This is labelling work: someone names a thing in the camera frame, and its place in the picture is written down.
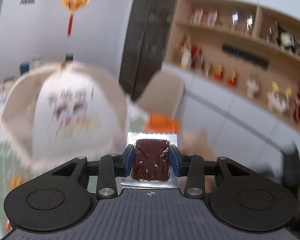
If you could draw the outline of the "brown plush teddy bear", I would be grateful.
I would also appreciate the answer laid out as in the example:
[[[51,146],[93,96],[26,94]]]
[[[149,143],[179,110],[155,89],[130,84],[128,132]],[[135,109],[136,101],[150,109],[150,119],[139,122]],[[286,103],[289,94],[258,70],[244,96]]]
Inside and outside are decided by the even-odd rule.
[[[179,149],[183,154],[199,155],[205,161],[216,160],[212,148],[208,143],[206,130],[185,131],[182,133],[182,136]]]

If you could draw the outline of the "red gold figurine left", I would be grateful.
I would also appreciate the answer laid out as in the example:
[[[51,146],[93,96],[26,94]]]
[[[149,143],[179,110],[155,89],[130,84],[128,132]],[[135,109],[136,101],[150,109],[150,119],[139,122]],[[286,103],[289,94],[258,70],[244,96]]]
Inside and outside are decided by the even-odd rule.
[[[216,80],[222,80],[223,79],[223,74],[224,74],[223,65],[219,64],[215,69],[214,77],[215,77]]]

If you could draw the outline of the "red gold figurine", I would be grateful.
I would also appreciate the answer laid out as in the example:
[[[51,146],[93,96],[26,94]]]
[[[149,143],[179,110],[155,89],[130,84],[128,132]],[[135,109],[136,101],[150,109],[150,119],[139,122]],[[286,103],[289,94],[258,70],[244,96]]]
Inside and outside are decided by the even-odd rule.
[[[235,87],[237,84],[237,72],[235,69],[233,69],[227,79],[227,83],[229,86]]]
[[[224,74],[223,65],[219,64],[215,69],[214,77],[215,77],[216,80],[222,80],[223,79],[223,74]]]

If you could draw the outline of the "dark glass cabinet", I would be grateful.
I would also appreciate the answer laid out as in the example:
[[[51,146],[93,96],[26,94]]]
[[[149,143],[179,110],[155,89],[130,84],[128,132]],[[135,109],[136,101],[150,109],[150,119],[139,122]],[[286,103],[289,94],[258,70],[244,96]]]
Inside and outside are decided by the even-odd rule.
[[[137,100],[161,69],[177,0],[133,0],[119,83]]]

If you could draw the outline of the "red gold figurine right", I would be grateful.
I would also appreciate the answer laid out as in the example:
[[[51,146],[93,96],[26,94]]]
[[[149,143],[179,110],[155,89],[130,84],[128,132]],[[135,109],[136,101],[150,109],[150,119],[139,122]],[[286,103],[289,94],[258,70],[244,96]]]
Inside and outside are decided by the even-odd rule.
[[[227,79],[227,83],[229,86],[235,87],[237,84],[237,72],[235,69],[233,69]]]

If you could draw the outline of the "orange bag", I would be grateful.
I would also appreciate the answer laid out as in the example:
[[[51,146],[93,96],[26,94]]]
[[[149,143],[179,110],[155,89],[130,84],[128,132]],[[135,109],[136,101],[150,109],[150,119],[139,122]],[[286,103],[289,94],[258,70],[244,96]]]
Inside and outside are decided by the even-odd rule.
[[[169,116],[151,113],[143,130],[148,133],[179,133],[180,122]]]

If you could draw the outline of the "beige chair right back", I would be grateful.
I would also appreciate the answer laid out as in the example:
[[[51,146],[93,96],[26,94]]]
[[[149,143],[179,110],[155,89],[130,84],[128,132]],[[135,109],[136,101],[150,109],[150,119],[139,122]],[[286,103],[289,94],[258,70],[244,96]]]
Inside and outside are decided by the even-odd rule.
[[[156,72],[146,86],[136,105],[147,113],[158,113],[174,118],[179,109],[184,81],[172,72]]]

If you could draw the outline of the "brown jelly snack clear packet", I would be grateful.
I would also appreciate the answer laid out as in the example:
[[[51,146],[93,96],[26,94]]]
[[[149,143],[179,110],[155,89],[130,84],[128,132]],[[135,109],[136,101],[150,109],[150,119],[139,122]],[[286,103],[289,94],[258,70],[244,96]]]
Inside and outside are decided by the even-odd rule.
[[[178,144],[177,134],[129,132],[129,144],[134,146],[134,160],[130,175],[121,178],[122,189],[177,187],[169,160],[169,147]]]

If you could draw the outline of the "white rabbit figurine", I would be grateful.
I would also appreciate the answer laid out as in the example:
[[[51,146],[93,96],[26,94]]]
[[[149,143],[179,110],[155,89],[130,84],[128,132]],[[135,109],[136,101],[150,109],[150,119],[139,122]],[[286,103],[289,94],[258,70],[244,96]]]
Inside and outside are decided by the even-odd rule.
[[[268,108],[270,111],[282,116],[289,110],[289,98],[292,95],[290,86],[281,90],[277,82],[271,82],[272,90],[267,93]]]

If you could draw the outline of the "wooden wall shelf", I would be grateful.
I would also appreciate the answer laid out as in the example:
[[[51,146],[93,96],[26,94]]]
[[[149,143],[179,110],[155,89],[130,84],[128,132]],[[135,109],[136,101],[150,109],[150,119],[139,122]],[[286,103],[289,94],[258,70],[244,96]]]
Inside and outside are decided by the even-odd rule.
[[[246,2],[177,0],[165,62],[246,98],[300,132],[300,20]],[[219,64],[222,80],[214,77]],[[227,83],[233,69],[235,87]],[[282,116],[268,108],[272,81],[292,89]]]

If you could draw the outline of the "white cartoon food cover tent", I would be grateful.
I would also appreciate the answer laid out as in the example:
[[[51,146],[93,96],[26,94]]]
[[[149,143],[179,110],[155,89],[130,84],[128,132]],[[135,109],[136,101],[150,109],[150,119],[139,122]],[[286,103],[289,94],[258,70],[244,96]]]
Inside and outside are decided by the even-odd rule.
[[[0,122],[20,162],[40,169],[79,155],[100,159],[121,151],[127,102],[118,81],[102,68],[48,63],[14,83]]]

